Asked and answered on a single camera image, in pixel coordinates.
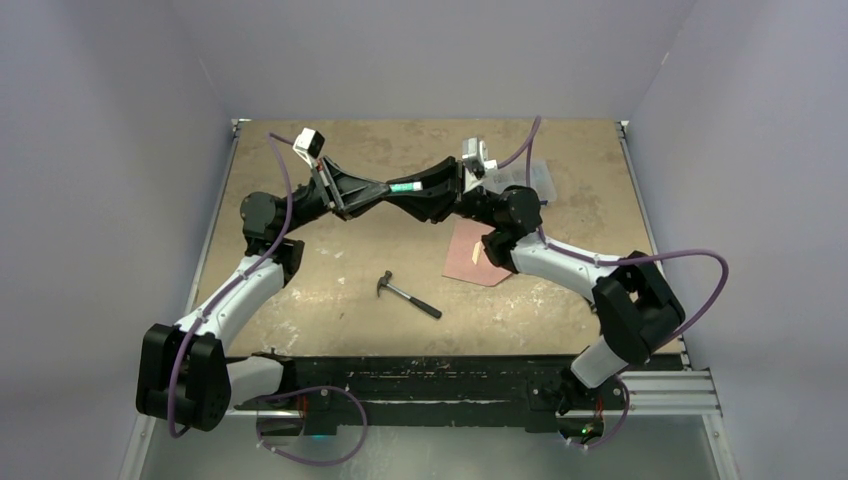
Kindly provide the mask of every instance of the white wall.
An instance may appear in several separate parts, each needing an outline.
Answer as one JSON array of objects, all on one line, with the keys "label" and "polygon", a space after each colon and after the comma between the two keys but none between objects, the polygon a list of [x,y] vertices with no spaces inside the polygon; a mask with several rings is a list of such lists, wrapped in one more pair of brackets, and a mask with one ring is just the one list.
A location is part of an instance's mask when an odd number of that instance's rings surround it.
[{"label": "white wall", "polygon": [[629,118],[694,0],[174,0],[233,117]]},{"label": "white wall", "polygon": [[0,4],[0,478],[115,478],[228,117],[165,0]]},{"label": "white wall", "polygon": [[[848,478],[848,3],[699,0],[628,130],[661,250],[725,253],[687,336],[743,478]],[[671,263],[693,310],[713,264]]]}]

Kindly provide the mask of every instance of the hammer head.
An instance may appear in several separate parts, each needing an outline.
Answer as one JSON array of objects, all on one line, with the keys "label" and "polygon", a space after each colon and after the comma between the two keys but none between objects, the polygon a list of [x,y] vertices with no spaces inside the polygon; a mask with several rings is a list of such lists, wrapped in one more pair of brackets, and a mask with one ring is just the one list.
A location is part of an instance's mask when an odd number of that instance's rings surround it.
[{"label": "hammer head", "polygon": [[377,280],[377,296],[380,296],[380,289],[389,284],[389,279],[392,278],[392,272],[386,270],[386,274]]}]

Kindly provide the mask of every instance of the hammer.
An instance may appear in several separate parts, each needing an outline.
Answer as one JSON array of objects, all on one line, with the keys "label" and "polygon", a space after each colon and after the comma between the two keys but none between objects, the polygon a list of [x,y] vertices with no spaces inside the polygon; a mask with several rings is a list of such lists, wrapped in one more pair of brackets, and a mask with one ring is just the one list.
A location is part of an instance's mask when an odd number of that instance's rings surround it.
[{"label": "hammer", "polygon": [[382,289],[383,287],[386,287],[389,290],[397,293],[401,297],[409,300],[409,303],[415,305],[416,307],[420,308],[421,310],[424,310],[427,313],[427,315],[430,315],[431,317],[433,317],[437,320],[442,318],[442,312],[436,310],[435,308],[431,307],[430,305],[427,305],[426,303],[422,302],[421,300],[418,300],[417,298],[413,297],[412,295],[410,295],[410,294],[404,292],[403,290],[397,288],[396,286],[392,285],[391,283],[389,283],[390,278],[392,278],[392,272],[386,270],[386,274],[383,275],[382,277],[380,277],[379,280],[377,280],[377,296],[378,297],[380,296],[380,289]]}]

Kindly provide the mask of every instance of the wooden table surface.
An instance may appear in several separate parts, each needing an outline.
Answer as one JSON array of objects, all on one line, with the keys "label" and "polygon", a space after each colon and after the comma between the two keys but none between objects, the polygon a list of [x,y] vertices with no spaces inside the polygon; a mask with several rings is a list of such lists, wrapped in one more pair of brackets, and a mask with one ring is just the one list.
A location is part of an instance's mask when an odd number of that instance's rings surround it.
[{"label": "wooden table surface", "polygon": [[[294,139],[303,127],[327,139],[323,153],[355,175],[387,180],[461,155],[464,138],[480,135],[489,157],[504,159],[532,120],[251,121],[241,138],[199,283],[198,303],[233,272],[245,242],[241,200],[254,191],[284,196],[267,131]],[[281,145],[293,184],[309,179],[305,163]],[[545,159],[558,198],[542,209],[549,237],[588,250],[651,250],[615,124],[544,120],[533,145]],[[343,222],[332,215],[288,238],[306,242],[300,271],[257,312],[232,355],[574,354],[598,335],[597,318],[579,295],[514,275],[496,287],[441,276],[455,218],[432,225],[382,204]],[[376,296],[385,270],[399,288],[444,312],[434,320],[401,298]],[[663,351],[679,351],[673,342]]]}]

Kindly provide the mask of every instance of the pink paper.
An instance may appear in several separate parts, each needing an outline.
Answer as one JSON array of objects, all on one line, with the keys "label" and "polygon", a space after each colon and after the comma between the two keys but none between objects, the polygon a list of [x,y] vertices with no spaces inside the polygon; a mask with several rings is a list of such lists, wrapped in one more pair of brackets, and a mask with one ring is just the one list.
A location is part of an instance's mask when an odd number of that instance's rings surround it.
[{"label": "pink paper", "polygon": [[477,258],[477,265],[471,259],[474,253],[474,245],[480,241],[483,235],[492,230],[492,227],[482,223],[464,218],[458,219],[453,227],[453,236],[448,247],[448,255],[445,259],[445,268],[442,275],[484,287],[494,287],[512,275],[510,271],[492,265],[482,249]]}]

